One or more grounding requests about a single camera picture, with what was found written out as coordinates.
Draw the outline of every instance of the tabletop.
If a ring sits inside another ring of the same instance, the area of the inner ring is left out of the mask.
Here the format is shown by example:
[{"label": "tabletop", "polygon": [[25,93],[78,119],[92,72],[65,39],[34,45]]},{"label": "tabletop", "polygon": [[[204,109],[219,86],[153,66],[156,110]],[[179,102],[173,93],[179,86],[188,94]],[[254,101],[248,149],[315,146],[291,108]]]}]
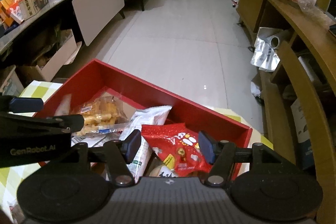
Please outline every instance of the tabletop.
[{"label": "tabletop", "polygon": [[28,26],[30,26],[33,22],[38,20],[42,15],[46,14],[53,8],[57,7],[59,4],[66,0],[49,0],[49,3],[41,9],[36,15],[32,16],[28,20],[25,20],[21,25],[17,28],[9,32],[0,38],[0,55],[3,54],[9,47],[12,45],[15,38],[24,31]]}]

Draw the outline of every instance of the blue label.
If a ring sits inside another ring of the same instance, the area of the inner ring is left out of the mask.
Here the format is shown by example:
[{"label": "blue label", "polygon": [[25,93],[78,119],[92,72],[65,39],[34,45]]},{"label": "blue label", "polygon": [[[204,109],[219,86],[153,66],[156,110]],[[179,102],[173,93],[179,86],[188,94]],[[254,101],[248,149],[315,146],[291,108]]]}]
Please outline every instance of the blue label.
[{"label": "blue label", "polygon": [[108,129],[99,129],[98,133],[111,133],[111,129],[110,128],[108,128]]}]

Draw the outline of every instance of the yellow label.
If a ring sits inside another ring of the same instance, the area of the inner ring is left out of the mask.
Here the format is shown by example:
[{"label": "yellow label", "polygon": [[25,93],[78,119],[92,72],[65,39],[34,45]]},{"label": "yellow label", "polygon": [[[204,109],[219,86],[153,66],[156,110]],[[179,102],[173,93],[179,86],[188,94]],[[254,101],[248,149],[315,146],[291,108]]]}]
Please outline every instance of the yellow label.
[{"label": "yellow label", "polygon": [[175,166],[175,158],[172,154],[169,154],[166,159],[163,161],[163,163],[170,169],[173,170]]}]

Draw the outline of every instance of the cabinet door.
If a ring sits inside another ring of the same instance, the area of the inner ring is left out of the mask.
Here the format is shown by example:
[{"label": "cabinet door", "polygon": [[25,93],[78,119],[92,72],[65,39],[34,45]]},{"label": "cabinet door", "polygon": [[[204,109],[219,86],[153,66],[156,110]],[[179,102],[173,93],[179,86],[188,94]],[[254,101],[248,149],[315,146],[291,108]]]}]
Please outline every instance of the cabinet door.
[{"label": "cabinet door", "polygon": [[266,0],[239,0],[237,12],[250,32],[257,33]]}]

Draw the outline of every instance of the white snack bag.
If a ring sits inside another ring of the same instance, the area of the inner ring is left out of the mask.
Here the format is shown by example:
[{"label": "white snack bag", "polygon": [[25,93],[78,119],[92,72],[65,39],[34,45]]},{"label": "white snack bag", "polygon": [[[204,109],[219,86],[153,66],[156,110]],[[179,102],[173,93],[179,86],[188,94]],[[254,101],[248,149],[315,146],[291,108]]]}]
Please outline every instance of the white snack bag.
[{"label": "white snack bag", "polygon": [[[164,125],[171,108],[172,106],[158,106],[137,110],[131,118],[131,124],[129,128],[122,132],[119,139],[122,141],[125,140],[135,129],[141,131],[142,124],[158,126]],[[149,147],[145,139],[141,137],[140,148],[135,155],[133,162],[127,165],[128,169],[134,177],[135,183],[137,183],[139,178],[143,175],[151,154],[152,149]]]}]

